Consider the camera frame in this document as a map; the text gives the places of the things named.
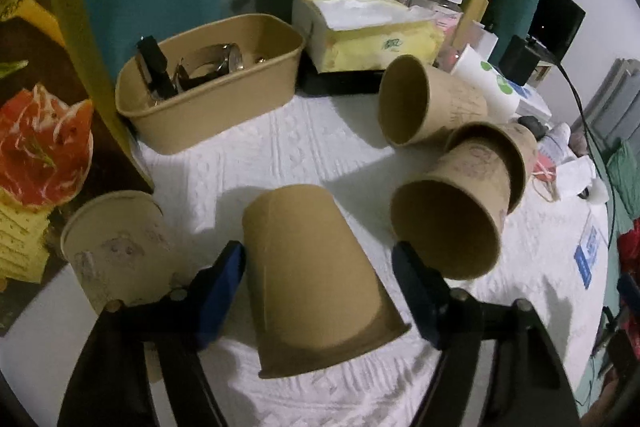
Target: overturned paper cup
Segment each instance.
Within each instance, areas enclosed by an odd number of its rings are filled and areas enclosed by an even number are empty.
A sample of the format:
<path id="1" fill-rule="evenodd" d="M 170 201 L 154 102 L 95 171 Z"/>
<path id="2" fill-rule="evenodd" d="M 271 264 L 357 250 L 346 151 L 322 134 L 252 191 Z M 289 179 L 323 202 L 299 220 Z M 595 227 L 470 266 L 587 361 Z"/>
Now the overturned paper cup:
<path id="1" fill-rule="evenodd" d="M 261 378 L 324 369 L 408 330 L 324 188 L 267 192 L 242 228 Z"/>
<path id="2" fill-rule="evenodd" d="M 529 177 L 538 157 L 538 143 L 531 131 L 519 123 L 492 124 L 471 122 L 453 131 L 446 150 L 451 150 L 469 138 L 485 138 L 500 155 L 511 178 L 509 213 L 513 212 L 524 195 Z"/>
<path id="3" fill-rule="evenodd" d="M 396 58 L 382 76 L 378 123 L 391 145 L 444 140 L 462 124 L 485 119 L 486 102 L 475 87 L 413 55 Z"/>
<path id="4" fill-rule="evenodd" d="M 84 204 L 67 222 L 62 253 L 94 310 L 107 302 L 156 302 L 193 274 L 172 250 L 162 212 L 149 194 L 110 192 Z"/>
<path id="5" fill-rule="evenodd" d="M 472 138 L 396 190 L 391 222 L 427 266 L 448 279 L 474 279 L 498 260 L 509 198 L 502 158 L 491 142 Z"/>

